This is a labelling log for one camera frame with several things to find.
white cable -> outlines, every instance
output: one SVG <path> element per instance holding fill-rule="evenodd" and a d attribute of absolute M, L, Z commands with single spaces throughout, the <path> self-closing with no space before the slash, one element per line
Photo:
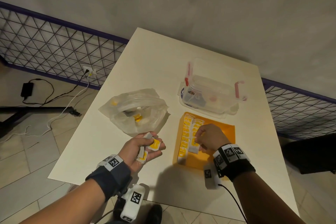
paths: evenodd
<path fill-rule="evenodd" d="M 78 96 L 83 90 L 86 90 L 87 88 L 88 88 L 88 86 L 89 86 L 89 76 L 87 76 L 86 77 L 87 78 L 87 86 L 84 88 L 84 89 L 82 89 L 81 91 L 79 91 L 71 100 L 70 100 L 70 102 L 68 103 L 68 105 L 65 107 L 65 109 L 61 112 L 61 114 L 59 115 L 59 116 L 61 116 L 62 114 L 63 114 L 63 112 L 69 107 L 69 105 L 70 105 L 70 103 L 74 100 L 74 98 L 76 97 L 76 96 Z M 43 134 L 41 134 L 40 136 L 43 136 L 45 133 L 47 133 L 47 132 L 49 132 L 50 130 L 51 130 L 51 127 L 49 126 L 49 121 L 51 121 L 51 120 L 53 120 L 53 119 L 56 119 L 56 118 L 58 118 L 59 116 L 57 116 L 57 117 L 53 117 L 53 118 L 51 118 L 50 120 L 48 120 L 47 121 L 47 127 L 48 127 L 48 130 L 46 130 Z"/>
<path fill-rule="evenodd" d="M 4 142 L 8 141 L 8 140 L 9 140 L 12 136 L 14 136 L 14 135 L 25 135 L 25 134 L 27 134 L 27 133 L 28 133 L 28 132 L 27 132 L 27 128 L 28 128 L 28 127 L 30 127 L 30 125 L 28 125 L 28 126 L 26 127 L 24 133 L 21 133 L 21 134 L 19 134 L 19 133 L 11 134 L 5 141 L 2 141 L 2 142 L 0 142 L 0 143 L 4 143 Z"/>

wire mesh panel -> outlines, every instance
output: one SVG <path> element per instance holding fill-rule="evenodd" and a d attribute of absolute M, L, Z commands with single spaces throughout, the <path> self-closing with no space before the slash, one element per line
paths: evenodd
<path fill-rule="evenodd" d="M 267 87 L 265 92 L 280 136 L 307 139 L 336 132 L 335 100 L 325 101 L 307 96 L 303 90 L 298 93 L 278 86 Z"/>
<path fill-rule="evenodd" d="M 64 24 L 0 8 L 0 55 L 9 64 L 76 81 L 84 73 L 83 65 L 89 66 L 97 72 L 89 78 L 90 84 L 102 86 L 125 46 Z"/>

orange container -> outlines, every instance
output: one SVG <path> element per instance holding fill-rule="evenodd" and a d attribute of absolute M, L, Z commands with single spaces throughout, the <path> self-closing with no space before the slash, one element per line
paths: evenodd
<path fill-rule="evenodd" d="M 210 162 L 210 161 L 213 160 L 212 154 L 214 153 L 214 151 L 208 151 L 207 153 L 203 153 L 203 152 L 199 151 L 198 154 L 188 152 L 185 164 L 182 165 L 182 164 L 179 164 L 177 162 L 177 158 L 179 156 L 180 145 L 181 145 L 181 139 L 182 139 L 184 116 L 186 114 L 192 115 L 196 119 L 204 120 L 204 125 L 213 123 L 216 126 L 220 127 L 221 130 L 223 131 L 223 133 L 228 137 L 229 141 L 233 144 L 236 142 L 235 127 L 233 125 L 221 123 L 221 122 L 218 122 L 218 121 L 215 121 L 215 120 L 210 120 L 210 119 L 204 118 L 202 116 L 195 115 L 195 114 L 190 113 L 190 112 L 185 112 L 183 114 L 183 116 L 180 119 L 179 125 L 178 125 L 178 131 L 177 131 L 177 137 L 176 137 L 176 143 L 175 143 L 175 150 L 174 150 L 174 157 L 173 157 L 173 164 L 203 170 L 203 166 L 207 162 Z"/>

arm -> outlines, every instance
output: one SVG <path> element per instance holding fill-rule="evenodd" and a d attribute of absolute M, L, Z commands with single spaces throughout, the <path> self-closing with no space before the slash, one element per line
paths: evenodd
<path fill-rule="evenodd" d="M 200 150 L 217 150 L 230 141 L 214 124 L 203 125 L 196 135 Z M 232 180 L 249 224 L 304 224 L 283 200 L 254 172 L 238 174 Z"/>
<path fill-rule="evenodd" d="M 153 143 L 153 139 L 143 138 L 145 134 L 142 133 L 130 139 L 118 153 L 130 173 L 137 172 L 142 167 L 142 164 L 135 160 L 140 146 L 148 146 Z M 164 150 L 166 146 L 161 138 L 158 138 L 158 140 L 161 141 L 159 150 L 147 150 L 146 161 L 162 155 L 161 150 Z M 94 214 L 111 196 L 113 195 L 107 196 L 107 190 L 101 188 L 94 179 L 88 179 L 78 188 L 27 218 L 21 224 L 88 224 Z"/>

person's left arm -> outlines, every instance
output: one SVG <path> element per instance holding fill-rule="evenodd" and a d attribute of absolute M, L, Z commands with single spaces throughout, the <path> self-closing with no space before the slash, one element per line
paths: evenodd
<path fill-rule="evenodd" d="M 127 141 L 118 153 L 119 157 L 121 157 L 126 164 L 126 168 L 129 169 L 130 174 L 140 170 L 142 166 L 142 164 L 135 160 L 140 146 L 148 146 L 153 143 L 153 139 L 143 138 L 145 134 L 146 133 L 139 134 Z M 146 161 L 150 161 L 162 155 L 161 150 L 164 150 L 166 146 L 162 142 L 162 139 L 158 138 L 158 140 L 161 141 L 160 149 L 158 151 L 147 150 L 148 155 Z M 106 183 L 106 181 L 110 178 L 109 172 L 105 172 L 103 175 L 103 183 Z M 116 189 L 118 188 L 113 188 L 113 186 L 109 187 L 108 184 L 102 184 L 101 180 L 96 182 L 95 179 L 88 179 L 78 188 L 27 218 L 21 222 L 21 224 L 90 223 L 94 214 L 99 210 L 104 202 L 113 196 L 110 192 L 115 191 Z"/>

